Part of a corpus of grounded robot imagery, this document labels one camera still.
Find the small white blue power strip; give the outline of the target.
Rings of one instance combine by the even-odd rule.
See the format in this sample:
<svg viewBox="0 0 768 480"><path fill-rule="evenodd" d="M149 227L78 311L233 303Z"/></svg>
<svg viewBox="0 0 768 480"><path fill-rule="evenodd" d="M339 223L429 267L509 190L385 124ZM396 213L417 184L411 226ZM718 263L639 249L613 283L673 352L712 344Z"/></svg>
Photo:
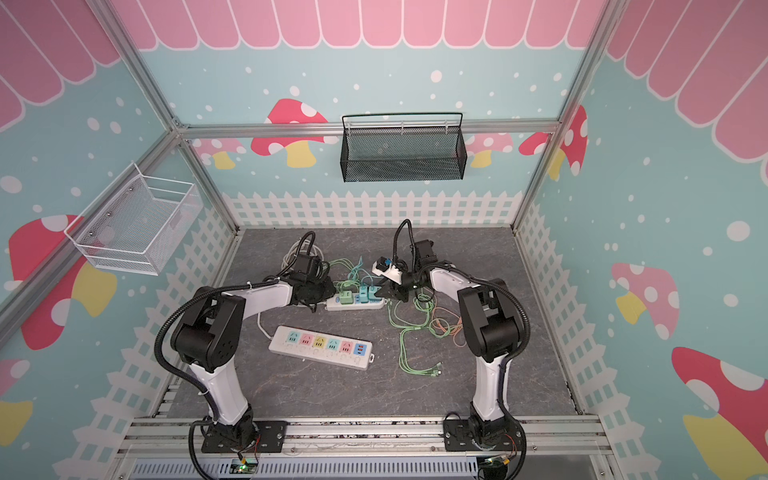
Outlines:
<svg viewBox="0 0 768 480"><path fill-rule="evenodd" d="M359 304L356 302L357 293L355 292L353 293L355 295L355 303L353 305L341 305L339 303L339 296L338 296L339 293L337 293L331 299L328 299L325 302L326 310L330 312L379 310L379 309L382 309L386 304L384 299L382 299L381 301L371 302L370 304Z"/></svg>

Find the green plug adapter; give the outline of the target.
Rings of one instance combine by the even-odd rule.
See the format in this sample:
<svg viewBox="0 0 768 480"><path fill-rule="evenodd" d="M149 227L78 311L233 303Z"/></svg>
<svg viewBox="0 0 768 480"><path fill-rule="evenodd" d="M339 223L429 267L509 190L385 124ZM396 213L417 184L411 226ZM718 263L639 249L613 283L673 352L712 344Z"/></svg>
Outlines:
<svg viewBox="0 0 768 480"><path fill-rule="evenodd" d="M353 305L355 303L355 295L352 291L342 291L338 296L341 305Z"/></svg>

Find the teal plug adapter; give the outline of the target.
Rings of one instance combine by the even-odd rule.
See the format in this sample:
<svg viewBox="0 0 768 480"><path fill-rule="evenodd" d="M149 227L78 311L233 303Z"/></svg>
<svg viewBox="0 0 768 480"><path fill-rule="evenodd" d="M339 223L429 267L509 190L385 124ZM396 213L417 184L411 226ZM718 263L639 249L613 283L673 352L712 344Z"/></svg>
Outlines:
<svg viewBox="0 0 768 480"><path fill-rule="evenodd" d="M378 292L381 290L378 286L371 286L368 288L367 298L371 302L381 301L382 298L378 296Z"/></svg>
<svg viewBox="0 0 768 480"><path fill-rule="evenodd" d="M367 286L361 285L360 290L357 293L356 296L356 302L359 304L370 304L371 300L369 298L369 288Z"/></svg>

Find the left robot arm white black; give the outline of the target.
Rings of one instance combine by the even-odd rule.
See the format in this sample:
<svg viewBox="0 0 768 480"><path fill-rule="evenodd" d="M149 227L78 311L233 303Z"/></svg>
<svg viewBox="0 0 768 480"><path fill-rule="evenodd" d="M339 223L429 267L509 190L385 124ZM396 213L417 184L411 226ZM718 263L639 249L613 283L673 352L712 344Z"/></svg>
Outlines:
<svg viewBox="0 0 768 480"><path fill-rule="evenodd" d="M260 440L235 368L243 321L292 305L315 311L335 293L329 263L312 253L315 239L315 232L306 232L286 266L260 282L199 288L159 328L153 345L157 363L197 389L208 405L208 415L192 422L187 435L191 463L203 479L211 475L197 458L196 431L237 454Z"/></svg>

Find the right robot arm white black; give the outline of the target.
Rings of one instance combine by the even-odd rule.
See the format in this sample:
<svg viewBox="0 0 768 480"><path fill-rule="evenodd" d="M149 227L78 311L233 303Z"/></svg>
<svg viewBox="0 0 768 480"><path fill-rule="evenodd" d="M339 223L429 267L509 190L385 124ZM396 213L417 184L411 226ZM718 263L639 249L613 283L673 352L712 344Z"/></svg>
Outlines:
<svg viewBox="0 0 768 480"><path fill-rule="evenodd" d="M479 454L479 479L515 479L528 451L522 423L509 410L508 366L528 346L531 325L523 305L501 279L486 280L441 261L430 240L408 239L411 259L397 252L379 258L373 272L383 280L379 297L389 301L390 324L402 334L429 330L446 337L454 330L435 318L435 295L458 305L461 331L475 357L470 413L447 413L442 421L448 452Z"/></svg>

